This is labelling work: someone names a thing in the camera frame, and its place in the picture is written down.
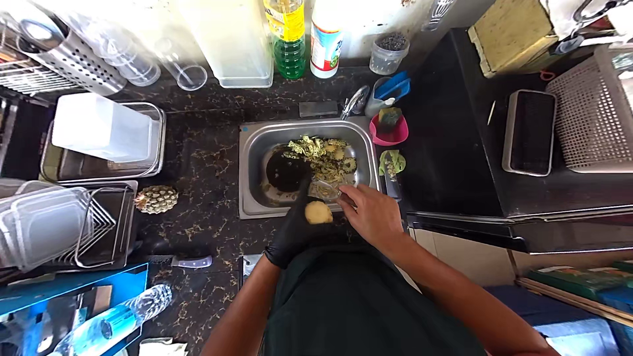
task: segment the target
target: gloved hand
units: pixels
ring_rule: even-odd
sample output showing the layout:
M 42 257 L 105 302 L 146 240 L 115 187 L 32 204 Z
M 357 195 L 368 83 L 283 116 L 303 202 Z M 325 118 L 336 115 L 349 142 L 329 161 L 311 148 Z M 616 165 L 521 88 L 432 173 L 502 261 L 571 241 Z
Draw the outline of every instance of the gloved hand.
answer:
M 317 236 L 328 234 L 332 224 L 311 225 L 306 220 L 306 205 L 311 201 L 323 201 L 312 196 L 308 196 L 311 174 L 308 174 L 301 181 L 299 196 L 294 202 L 294 206 L 285 216 L 284 224 L 275 233 L 270 246 L 264 248 L 264 254 L 272 264 L 285 269 L 290 261 L 301 253 L 311 239 Z

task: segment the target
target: person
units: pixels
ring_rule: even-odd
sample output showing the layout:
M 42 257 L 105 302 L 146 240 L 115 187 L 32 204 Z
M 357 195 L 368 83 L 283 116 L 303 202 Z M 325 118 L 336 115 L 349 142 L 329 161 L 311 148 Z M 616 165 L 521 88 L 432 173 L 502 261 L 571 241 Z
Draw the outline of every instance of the person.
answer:
M 315 244 L 307 184 L 202 349 L 202 356 L 558 355 L 521 317 L 404 232 L 398 203 L 340 186 L 368 243 Z M 421 288 L 406 282 L 394 265 Z

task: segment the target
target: metal tray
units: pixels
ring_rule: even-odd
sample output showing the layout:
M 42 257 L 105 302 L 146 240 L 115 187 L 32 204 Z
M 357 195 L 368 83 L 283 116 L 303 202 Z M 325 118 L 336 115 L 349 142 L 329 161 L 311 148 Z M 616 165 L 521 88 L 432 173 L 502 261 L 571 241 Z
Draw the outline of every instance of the metal tray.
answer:
M 115 179 L 137 179 L 158 174 L 163 168 L 163 159 L 165 156 L 165 112 L 151 103 L 121 103 L 121 105 L 144 113 L 160 122 L 158 145 L 156 147 L 158 154 L 150 167 L 140 167 L 134 165 L 133 162 L 113 163 L 103 160 L 102 158 L 53 146 L 51 143 L 53 123 L 51 123 L 46 142 L 44 143 L 44 152 L 40 160 L 40 175 L 42 178 L 49 182 L 64 185 L 69 183 L 101 182 Z

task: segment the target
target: hand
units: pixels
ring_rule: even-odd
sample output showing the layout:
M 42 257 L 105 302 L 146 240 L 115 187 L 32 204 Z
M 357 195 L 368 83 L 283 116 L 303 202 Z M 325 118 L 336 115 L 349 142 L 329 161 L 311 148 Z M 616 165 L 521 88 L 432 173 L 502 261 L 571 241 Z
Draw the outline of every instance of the hand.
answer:
M 306 220 L 306 205 L 311 201 L 323 201 L 308 196 L 311 174 L 301 181 L 299 196 L 294 206 L 285 215 L 284 224 L 275 233 L 272 244 L 264 249 L 264 254 L 272 264 L 285 269 L 292 259 L 305 250 L 314 237 L 326 235 L 331 224 L 311 225 Z
M 393 198 L 364 184 L 359 184 L 357 188 L 339 186 L 339 190 L 347 194 L 356 204 L 355 210 L 343 199 L 337 200 L 349 223 L 367 242 L 381 252 L 384 253 L 387 245 L 404 233 L 400 209 Z

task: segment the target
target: yellow label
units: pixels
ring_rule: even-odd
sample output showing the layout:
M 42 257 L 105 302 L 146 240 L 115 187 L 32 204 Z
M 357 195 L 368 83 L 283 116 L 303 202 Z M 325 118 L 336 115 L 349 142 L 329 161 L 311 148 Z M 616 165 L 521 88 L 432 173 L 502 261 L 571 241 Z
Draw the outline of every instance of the yellow label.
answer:
M 303 4 L 291 13 L 281 13 L 264 1 L 264 9 L 270 32 L 287 42 L 293 42 L 303 37 L 306 32 L 303 24 Z

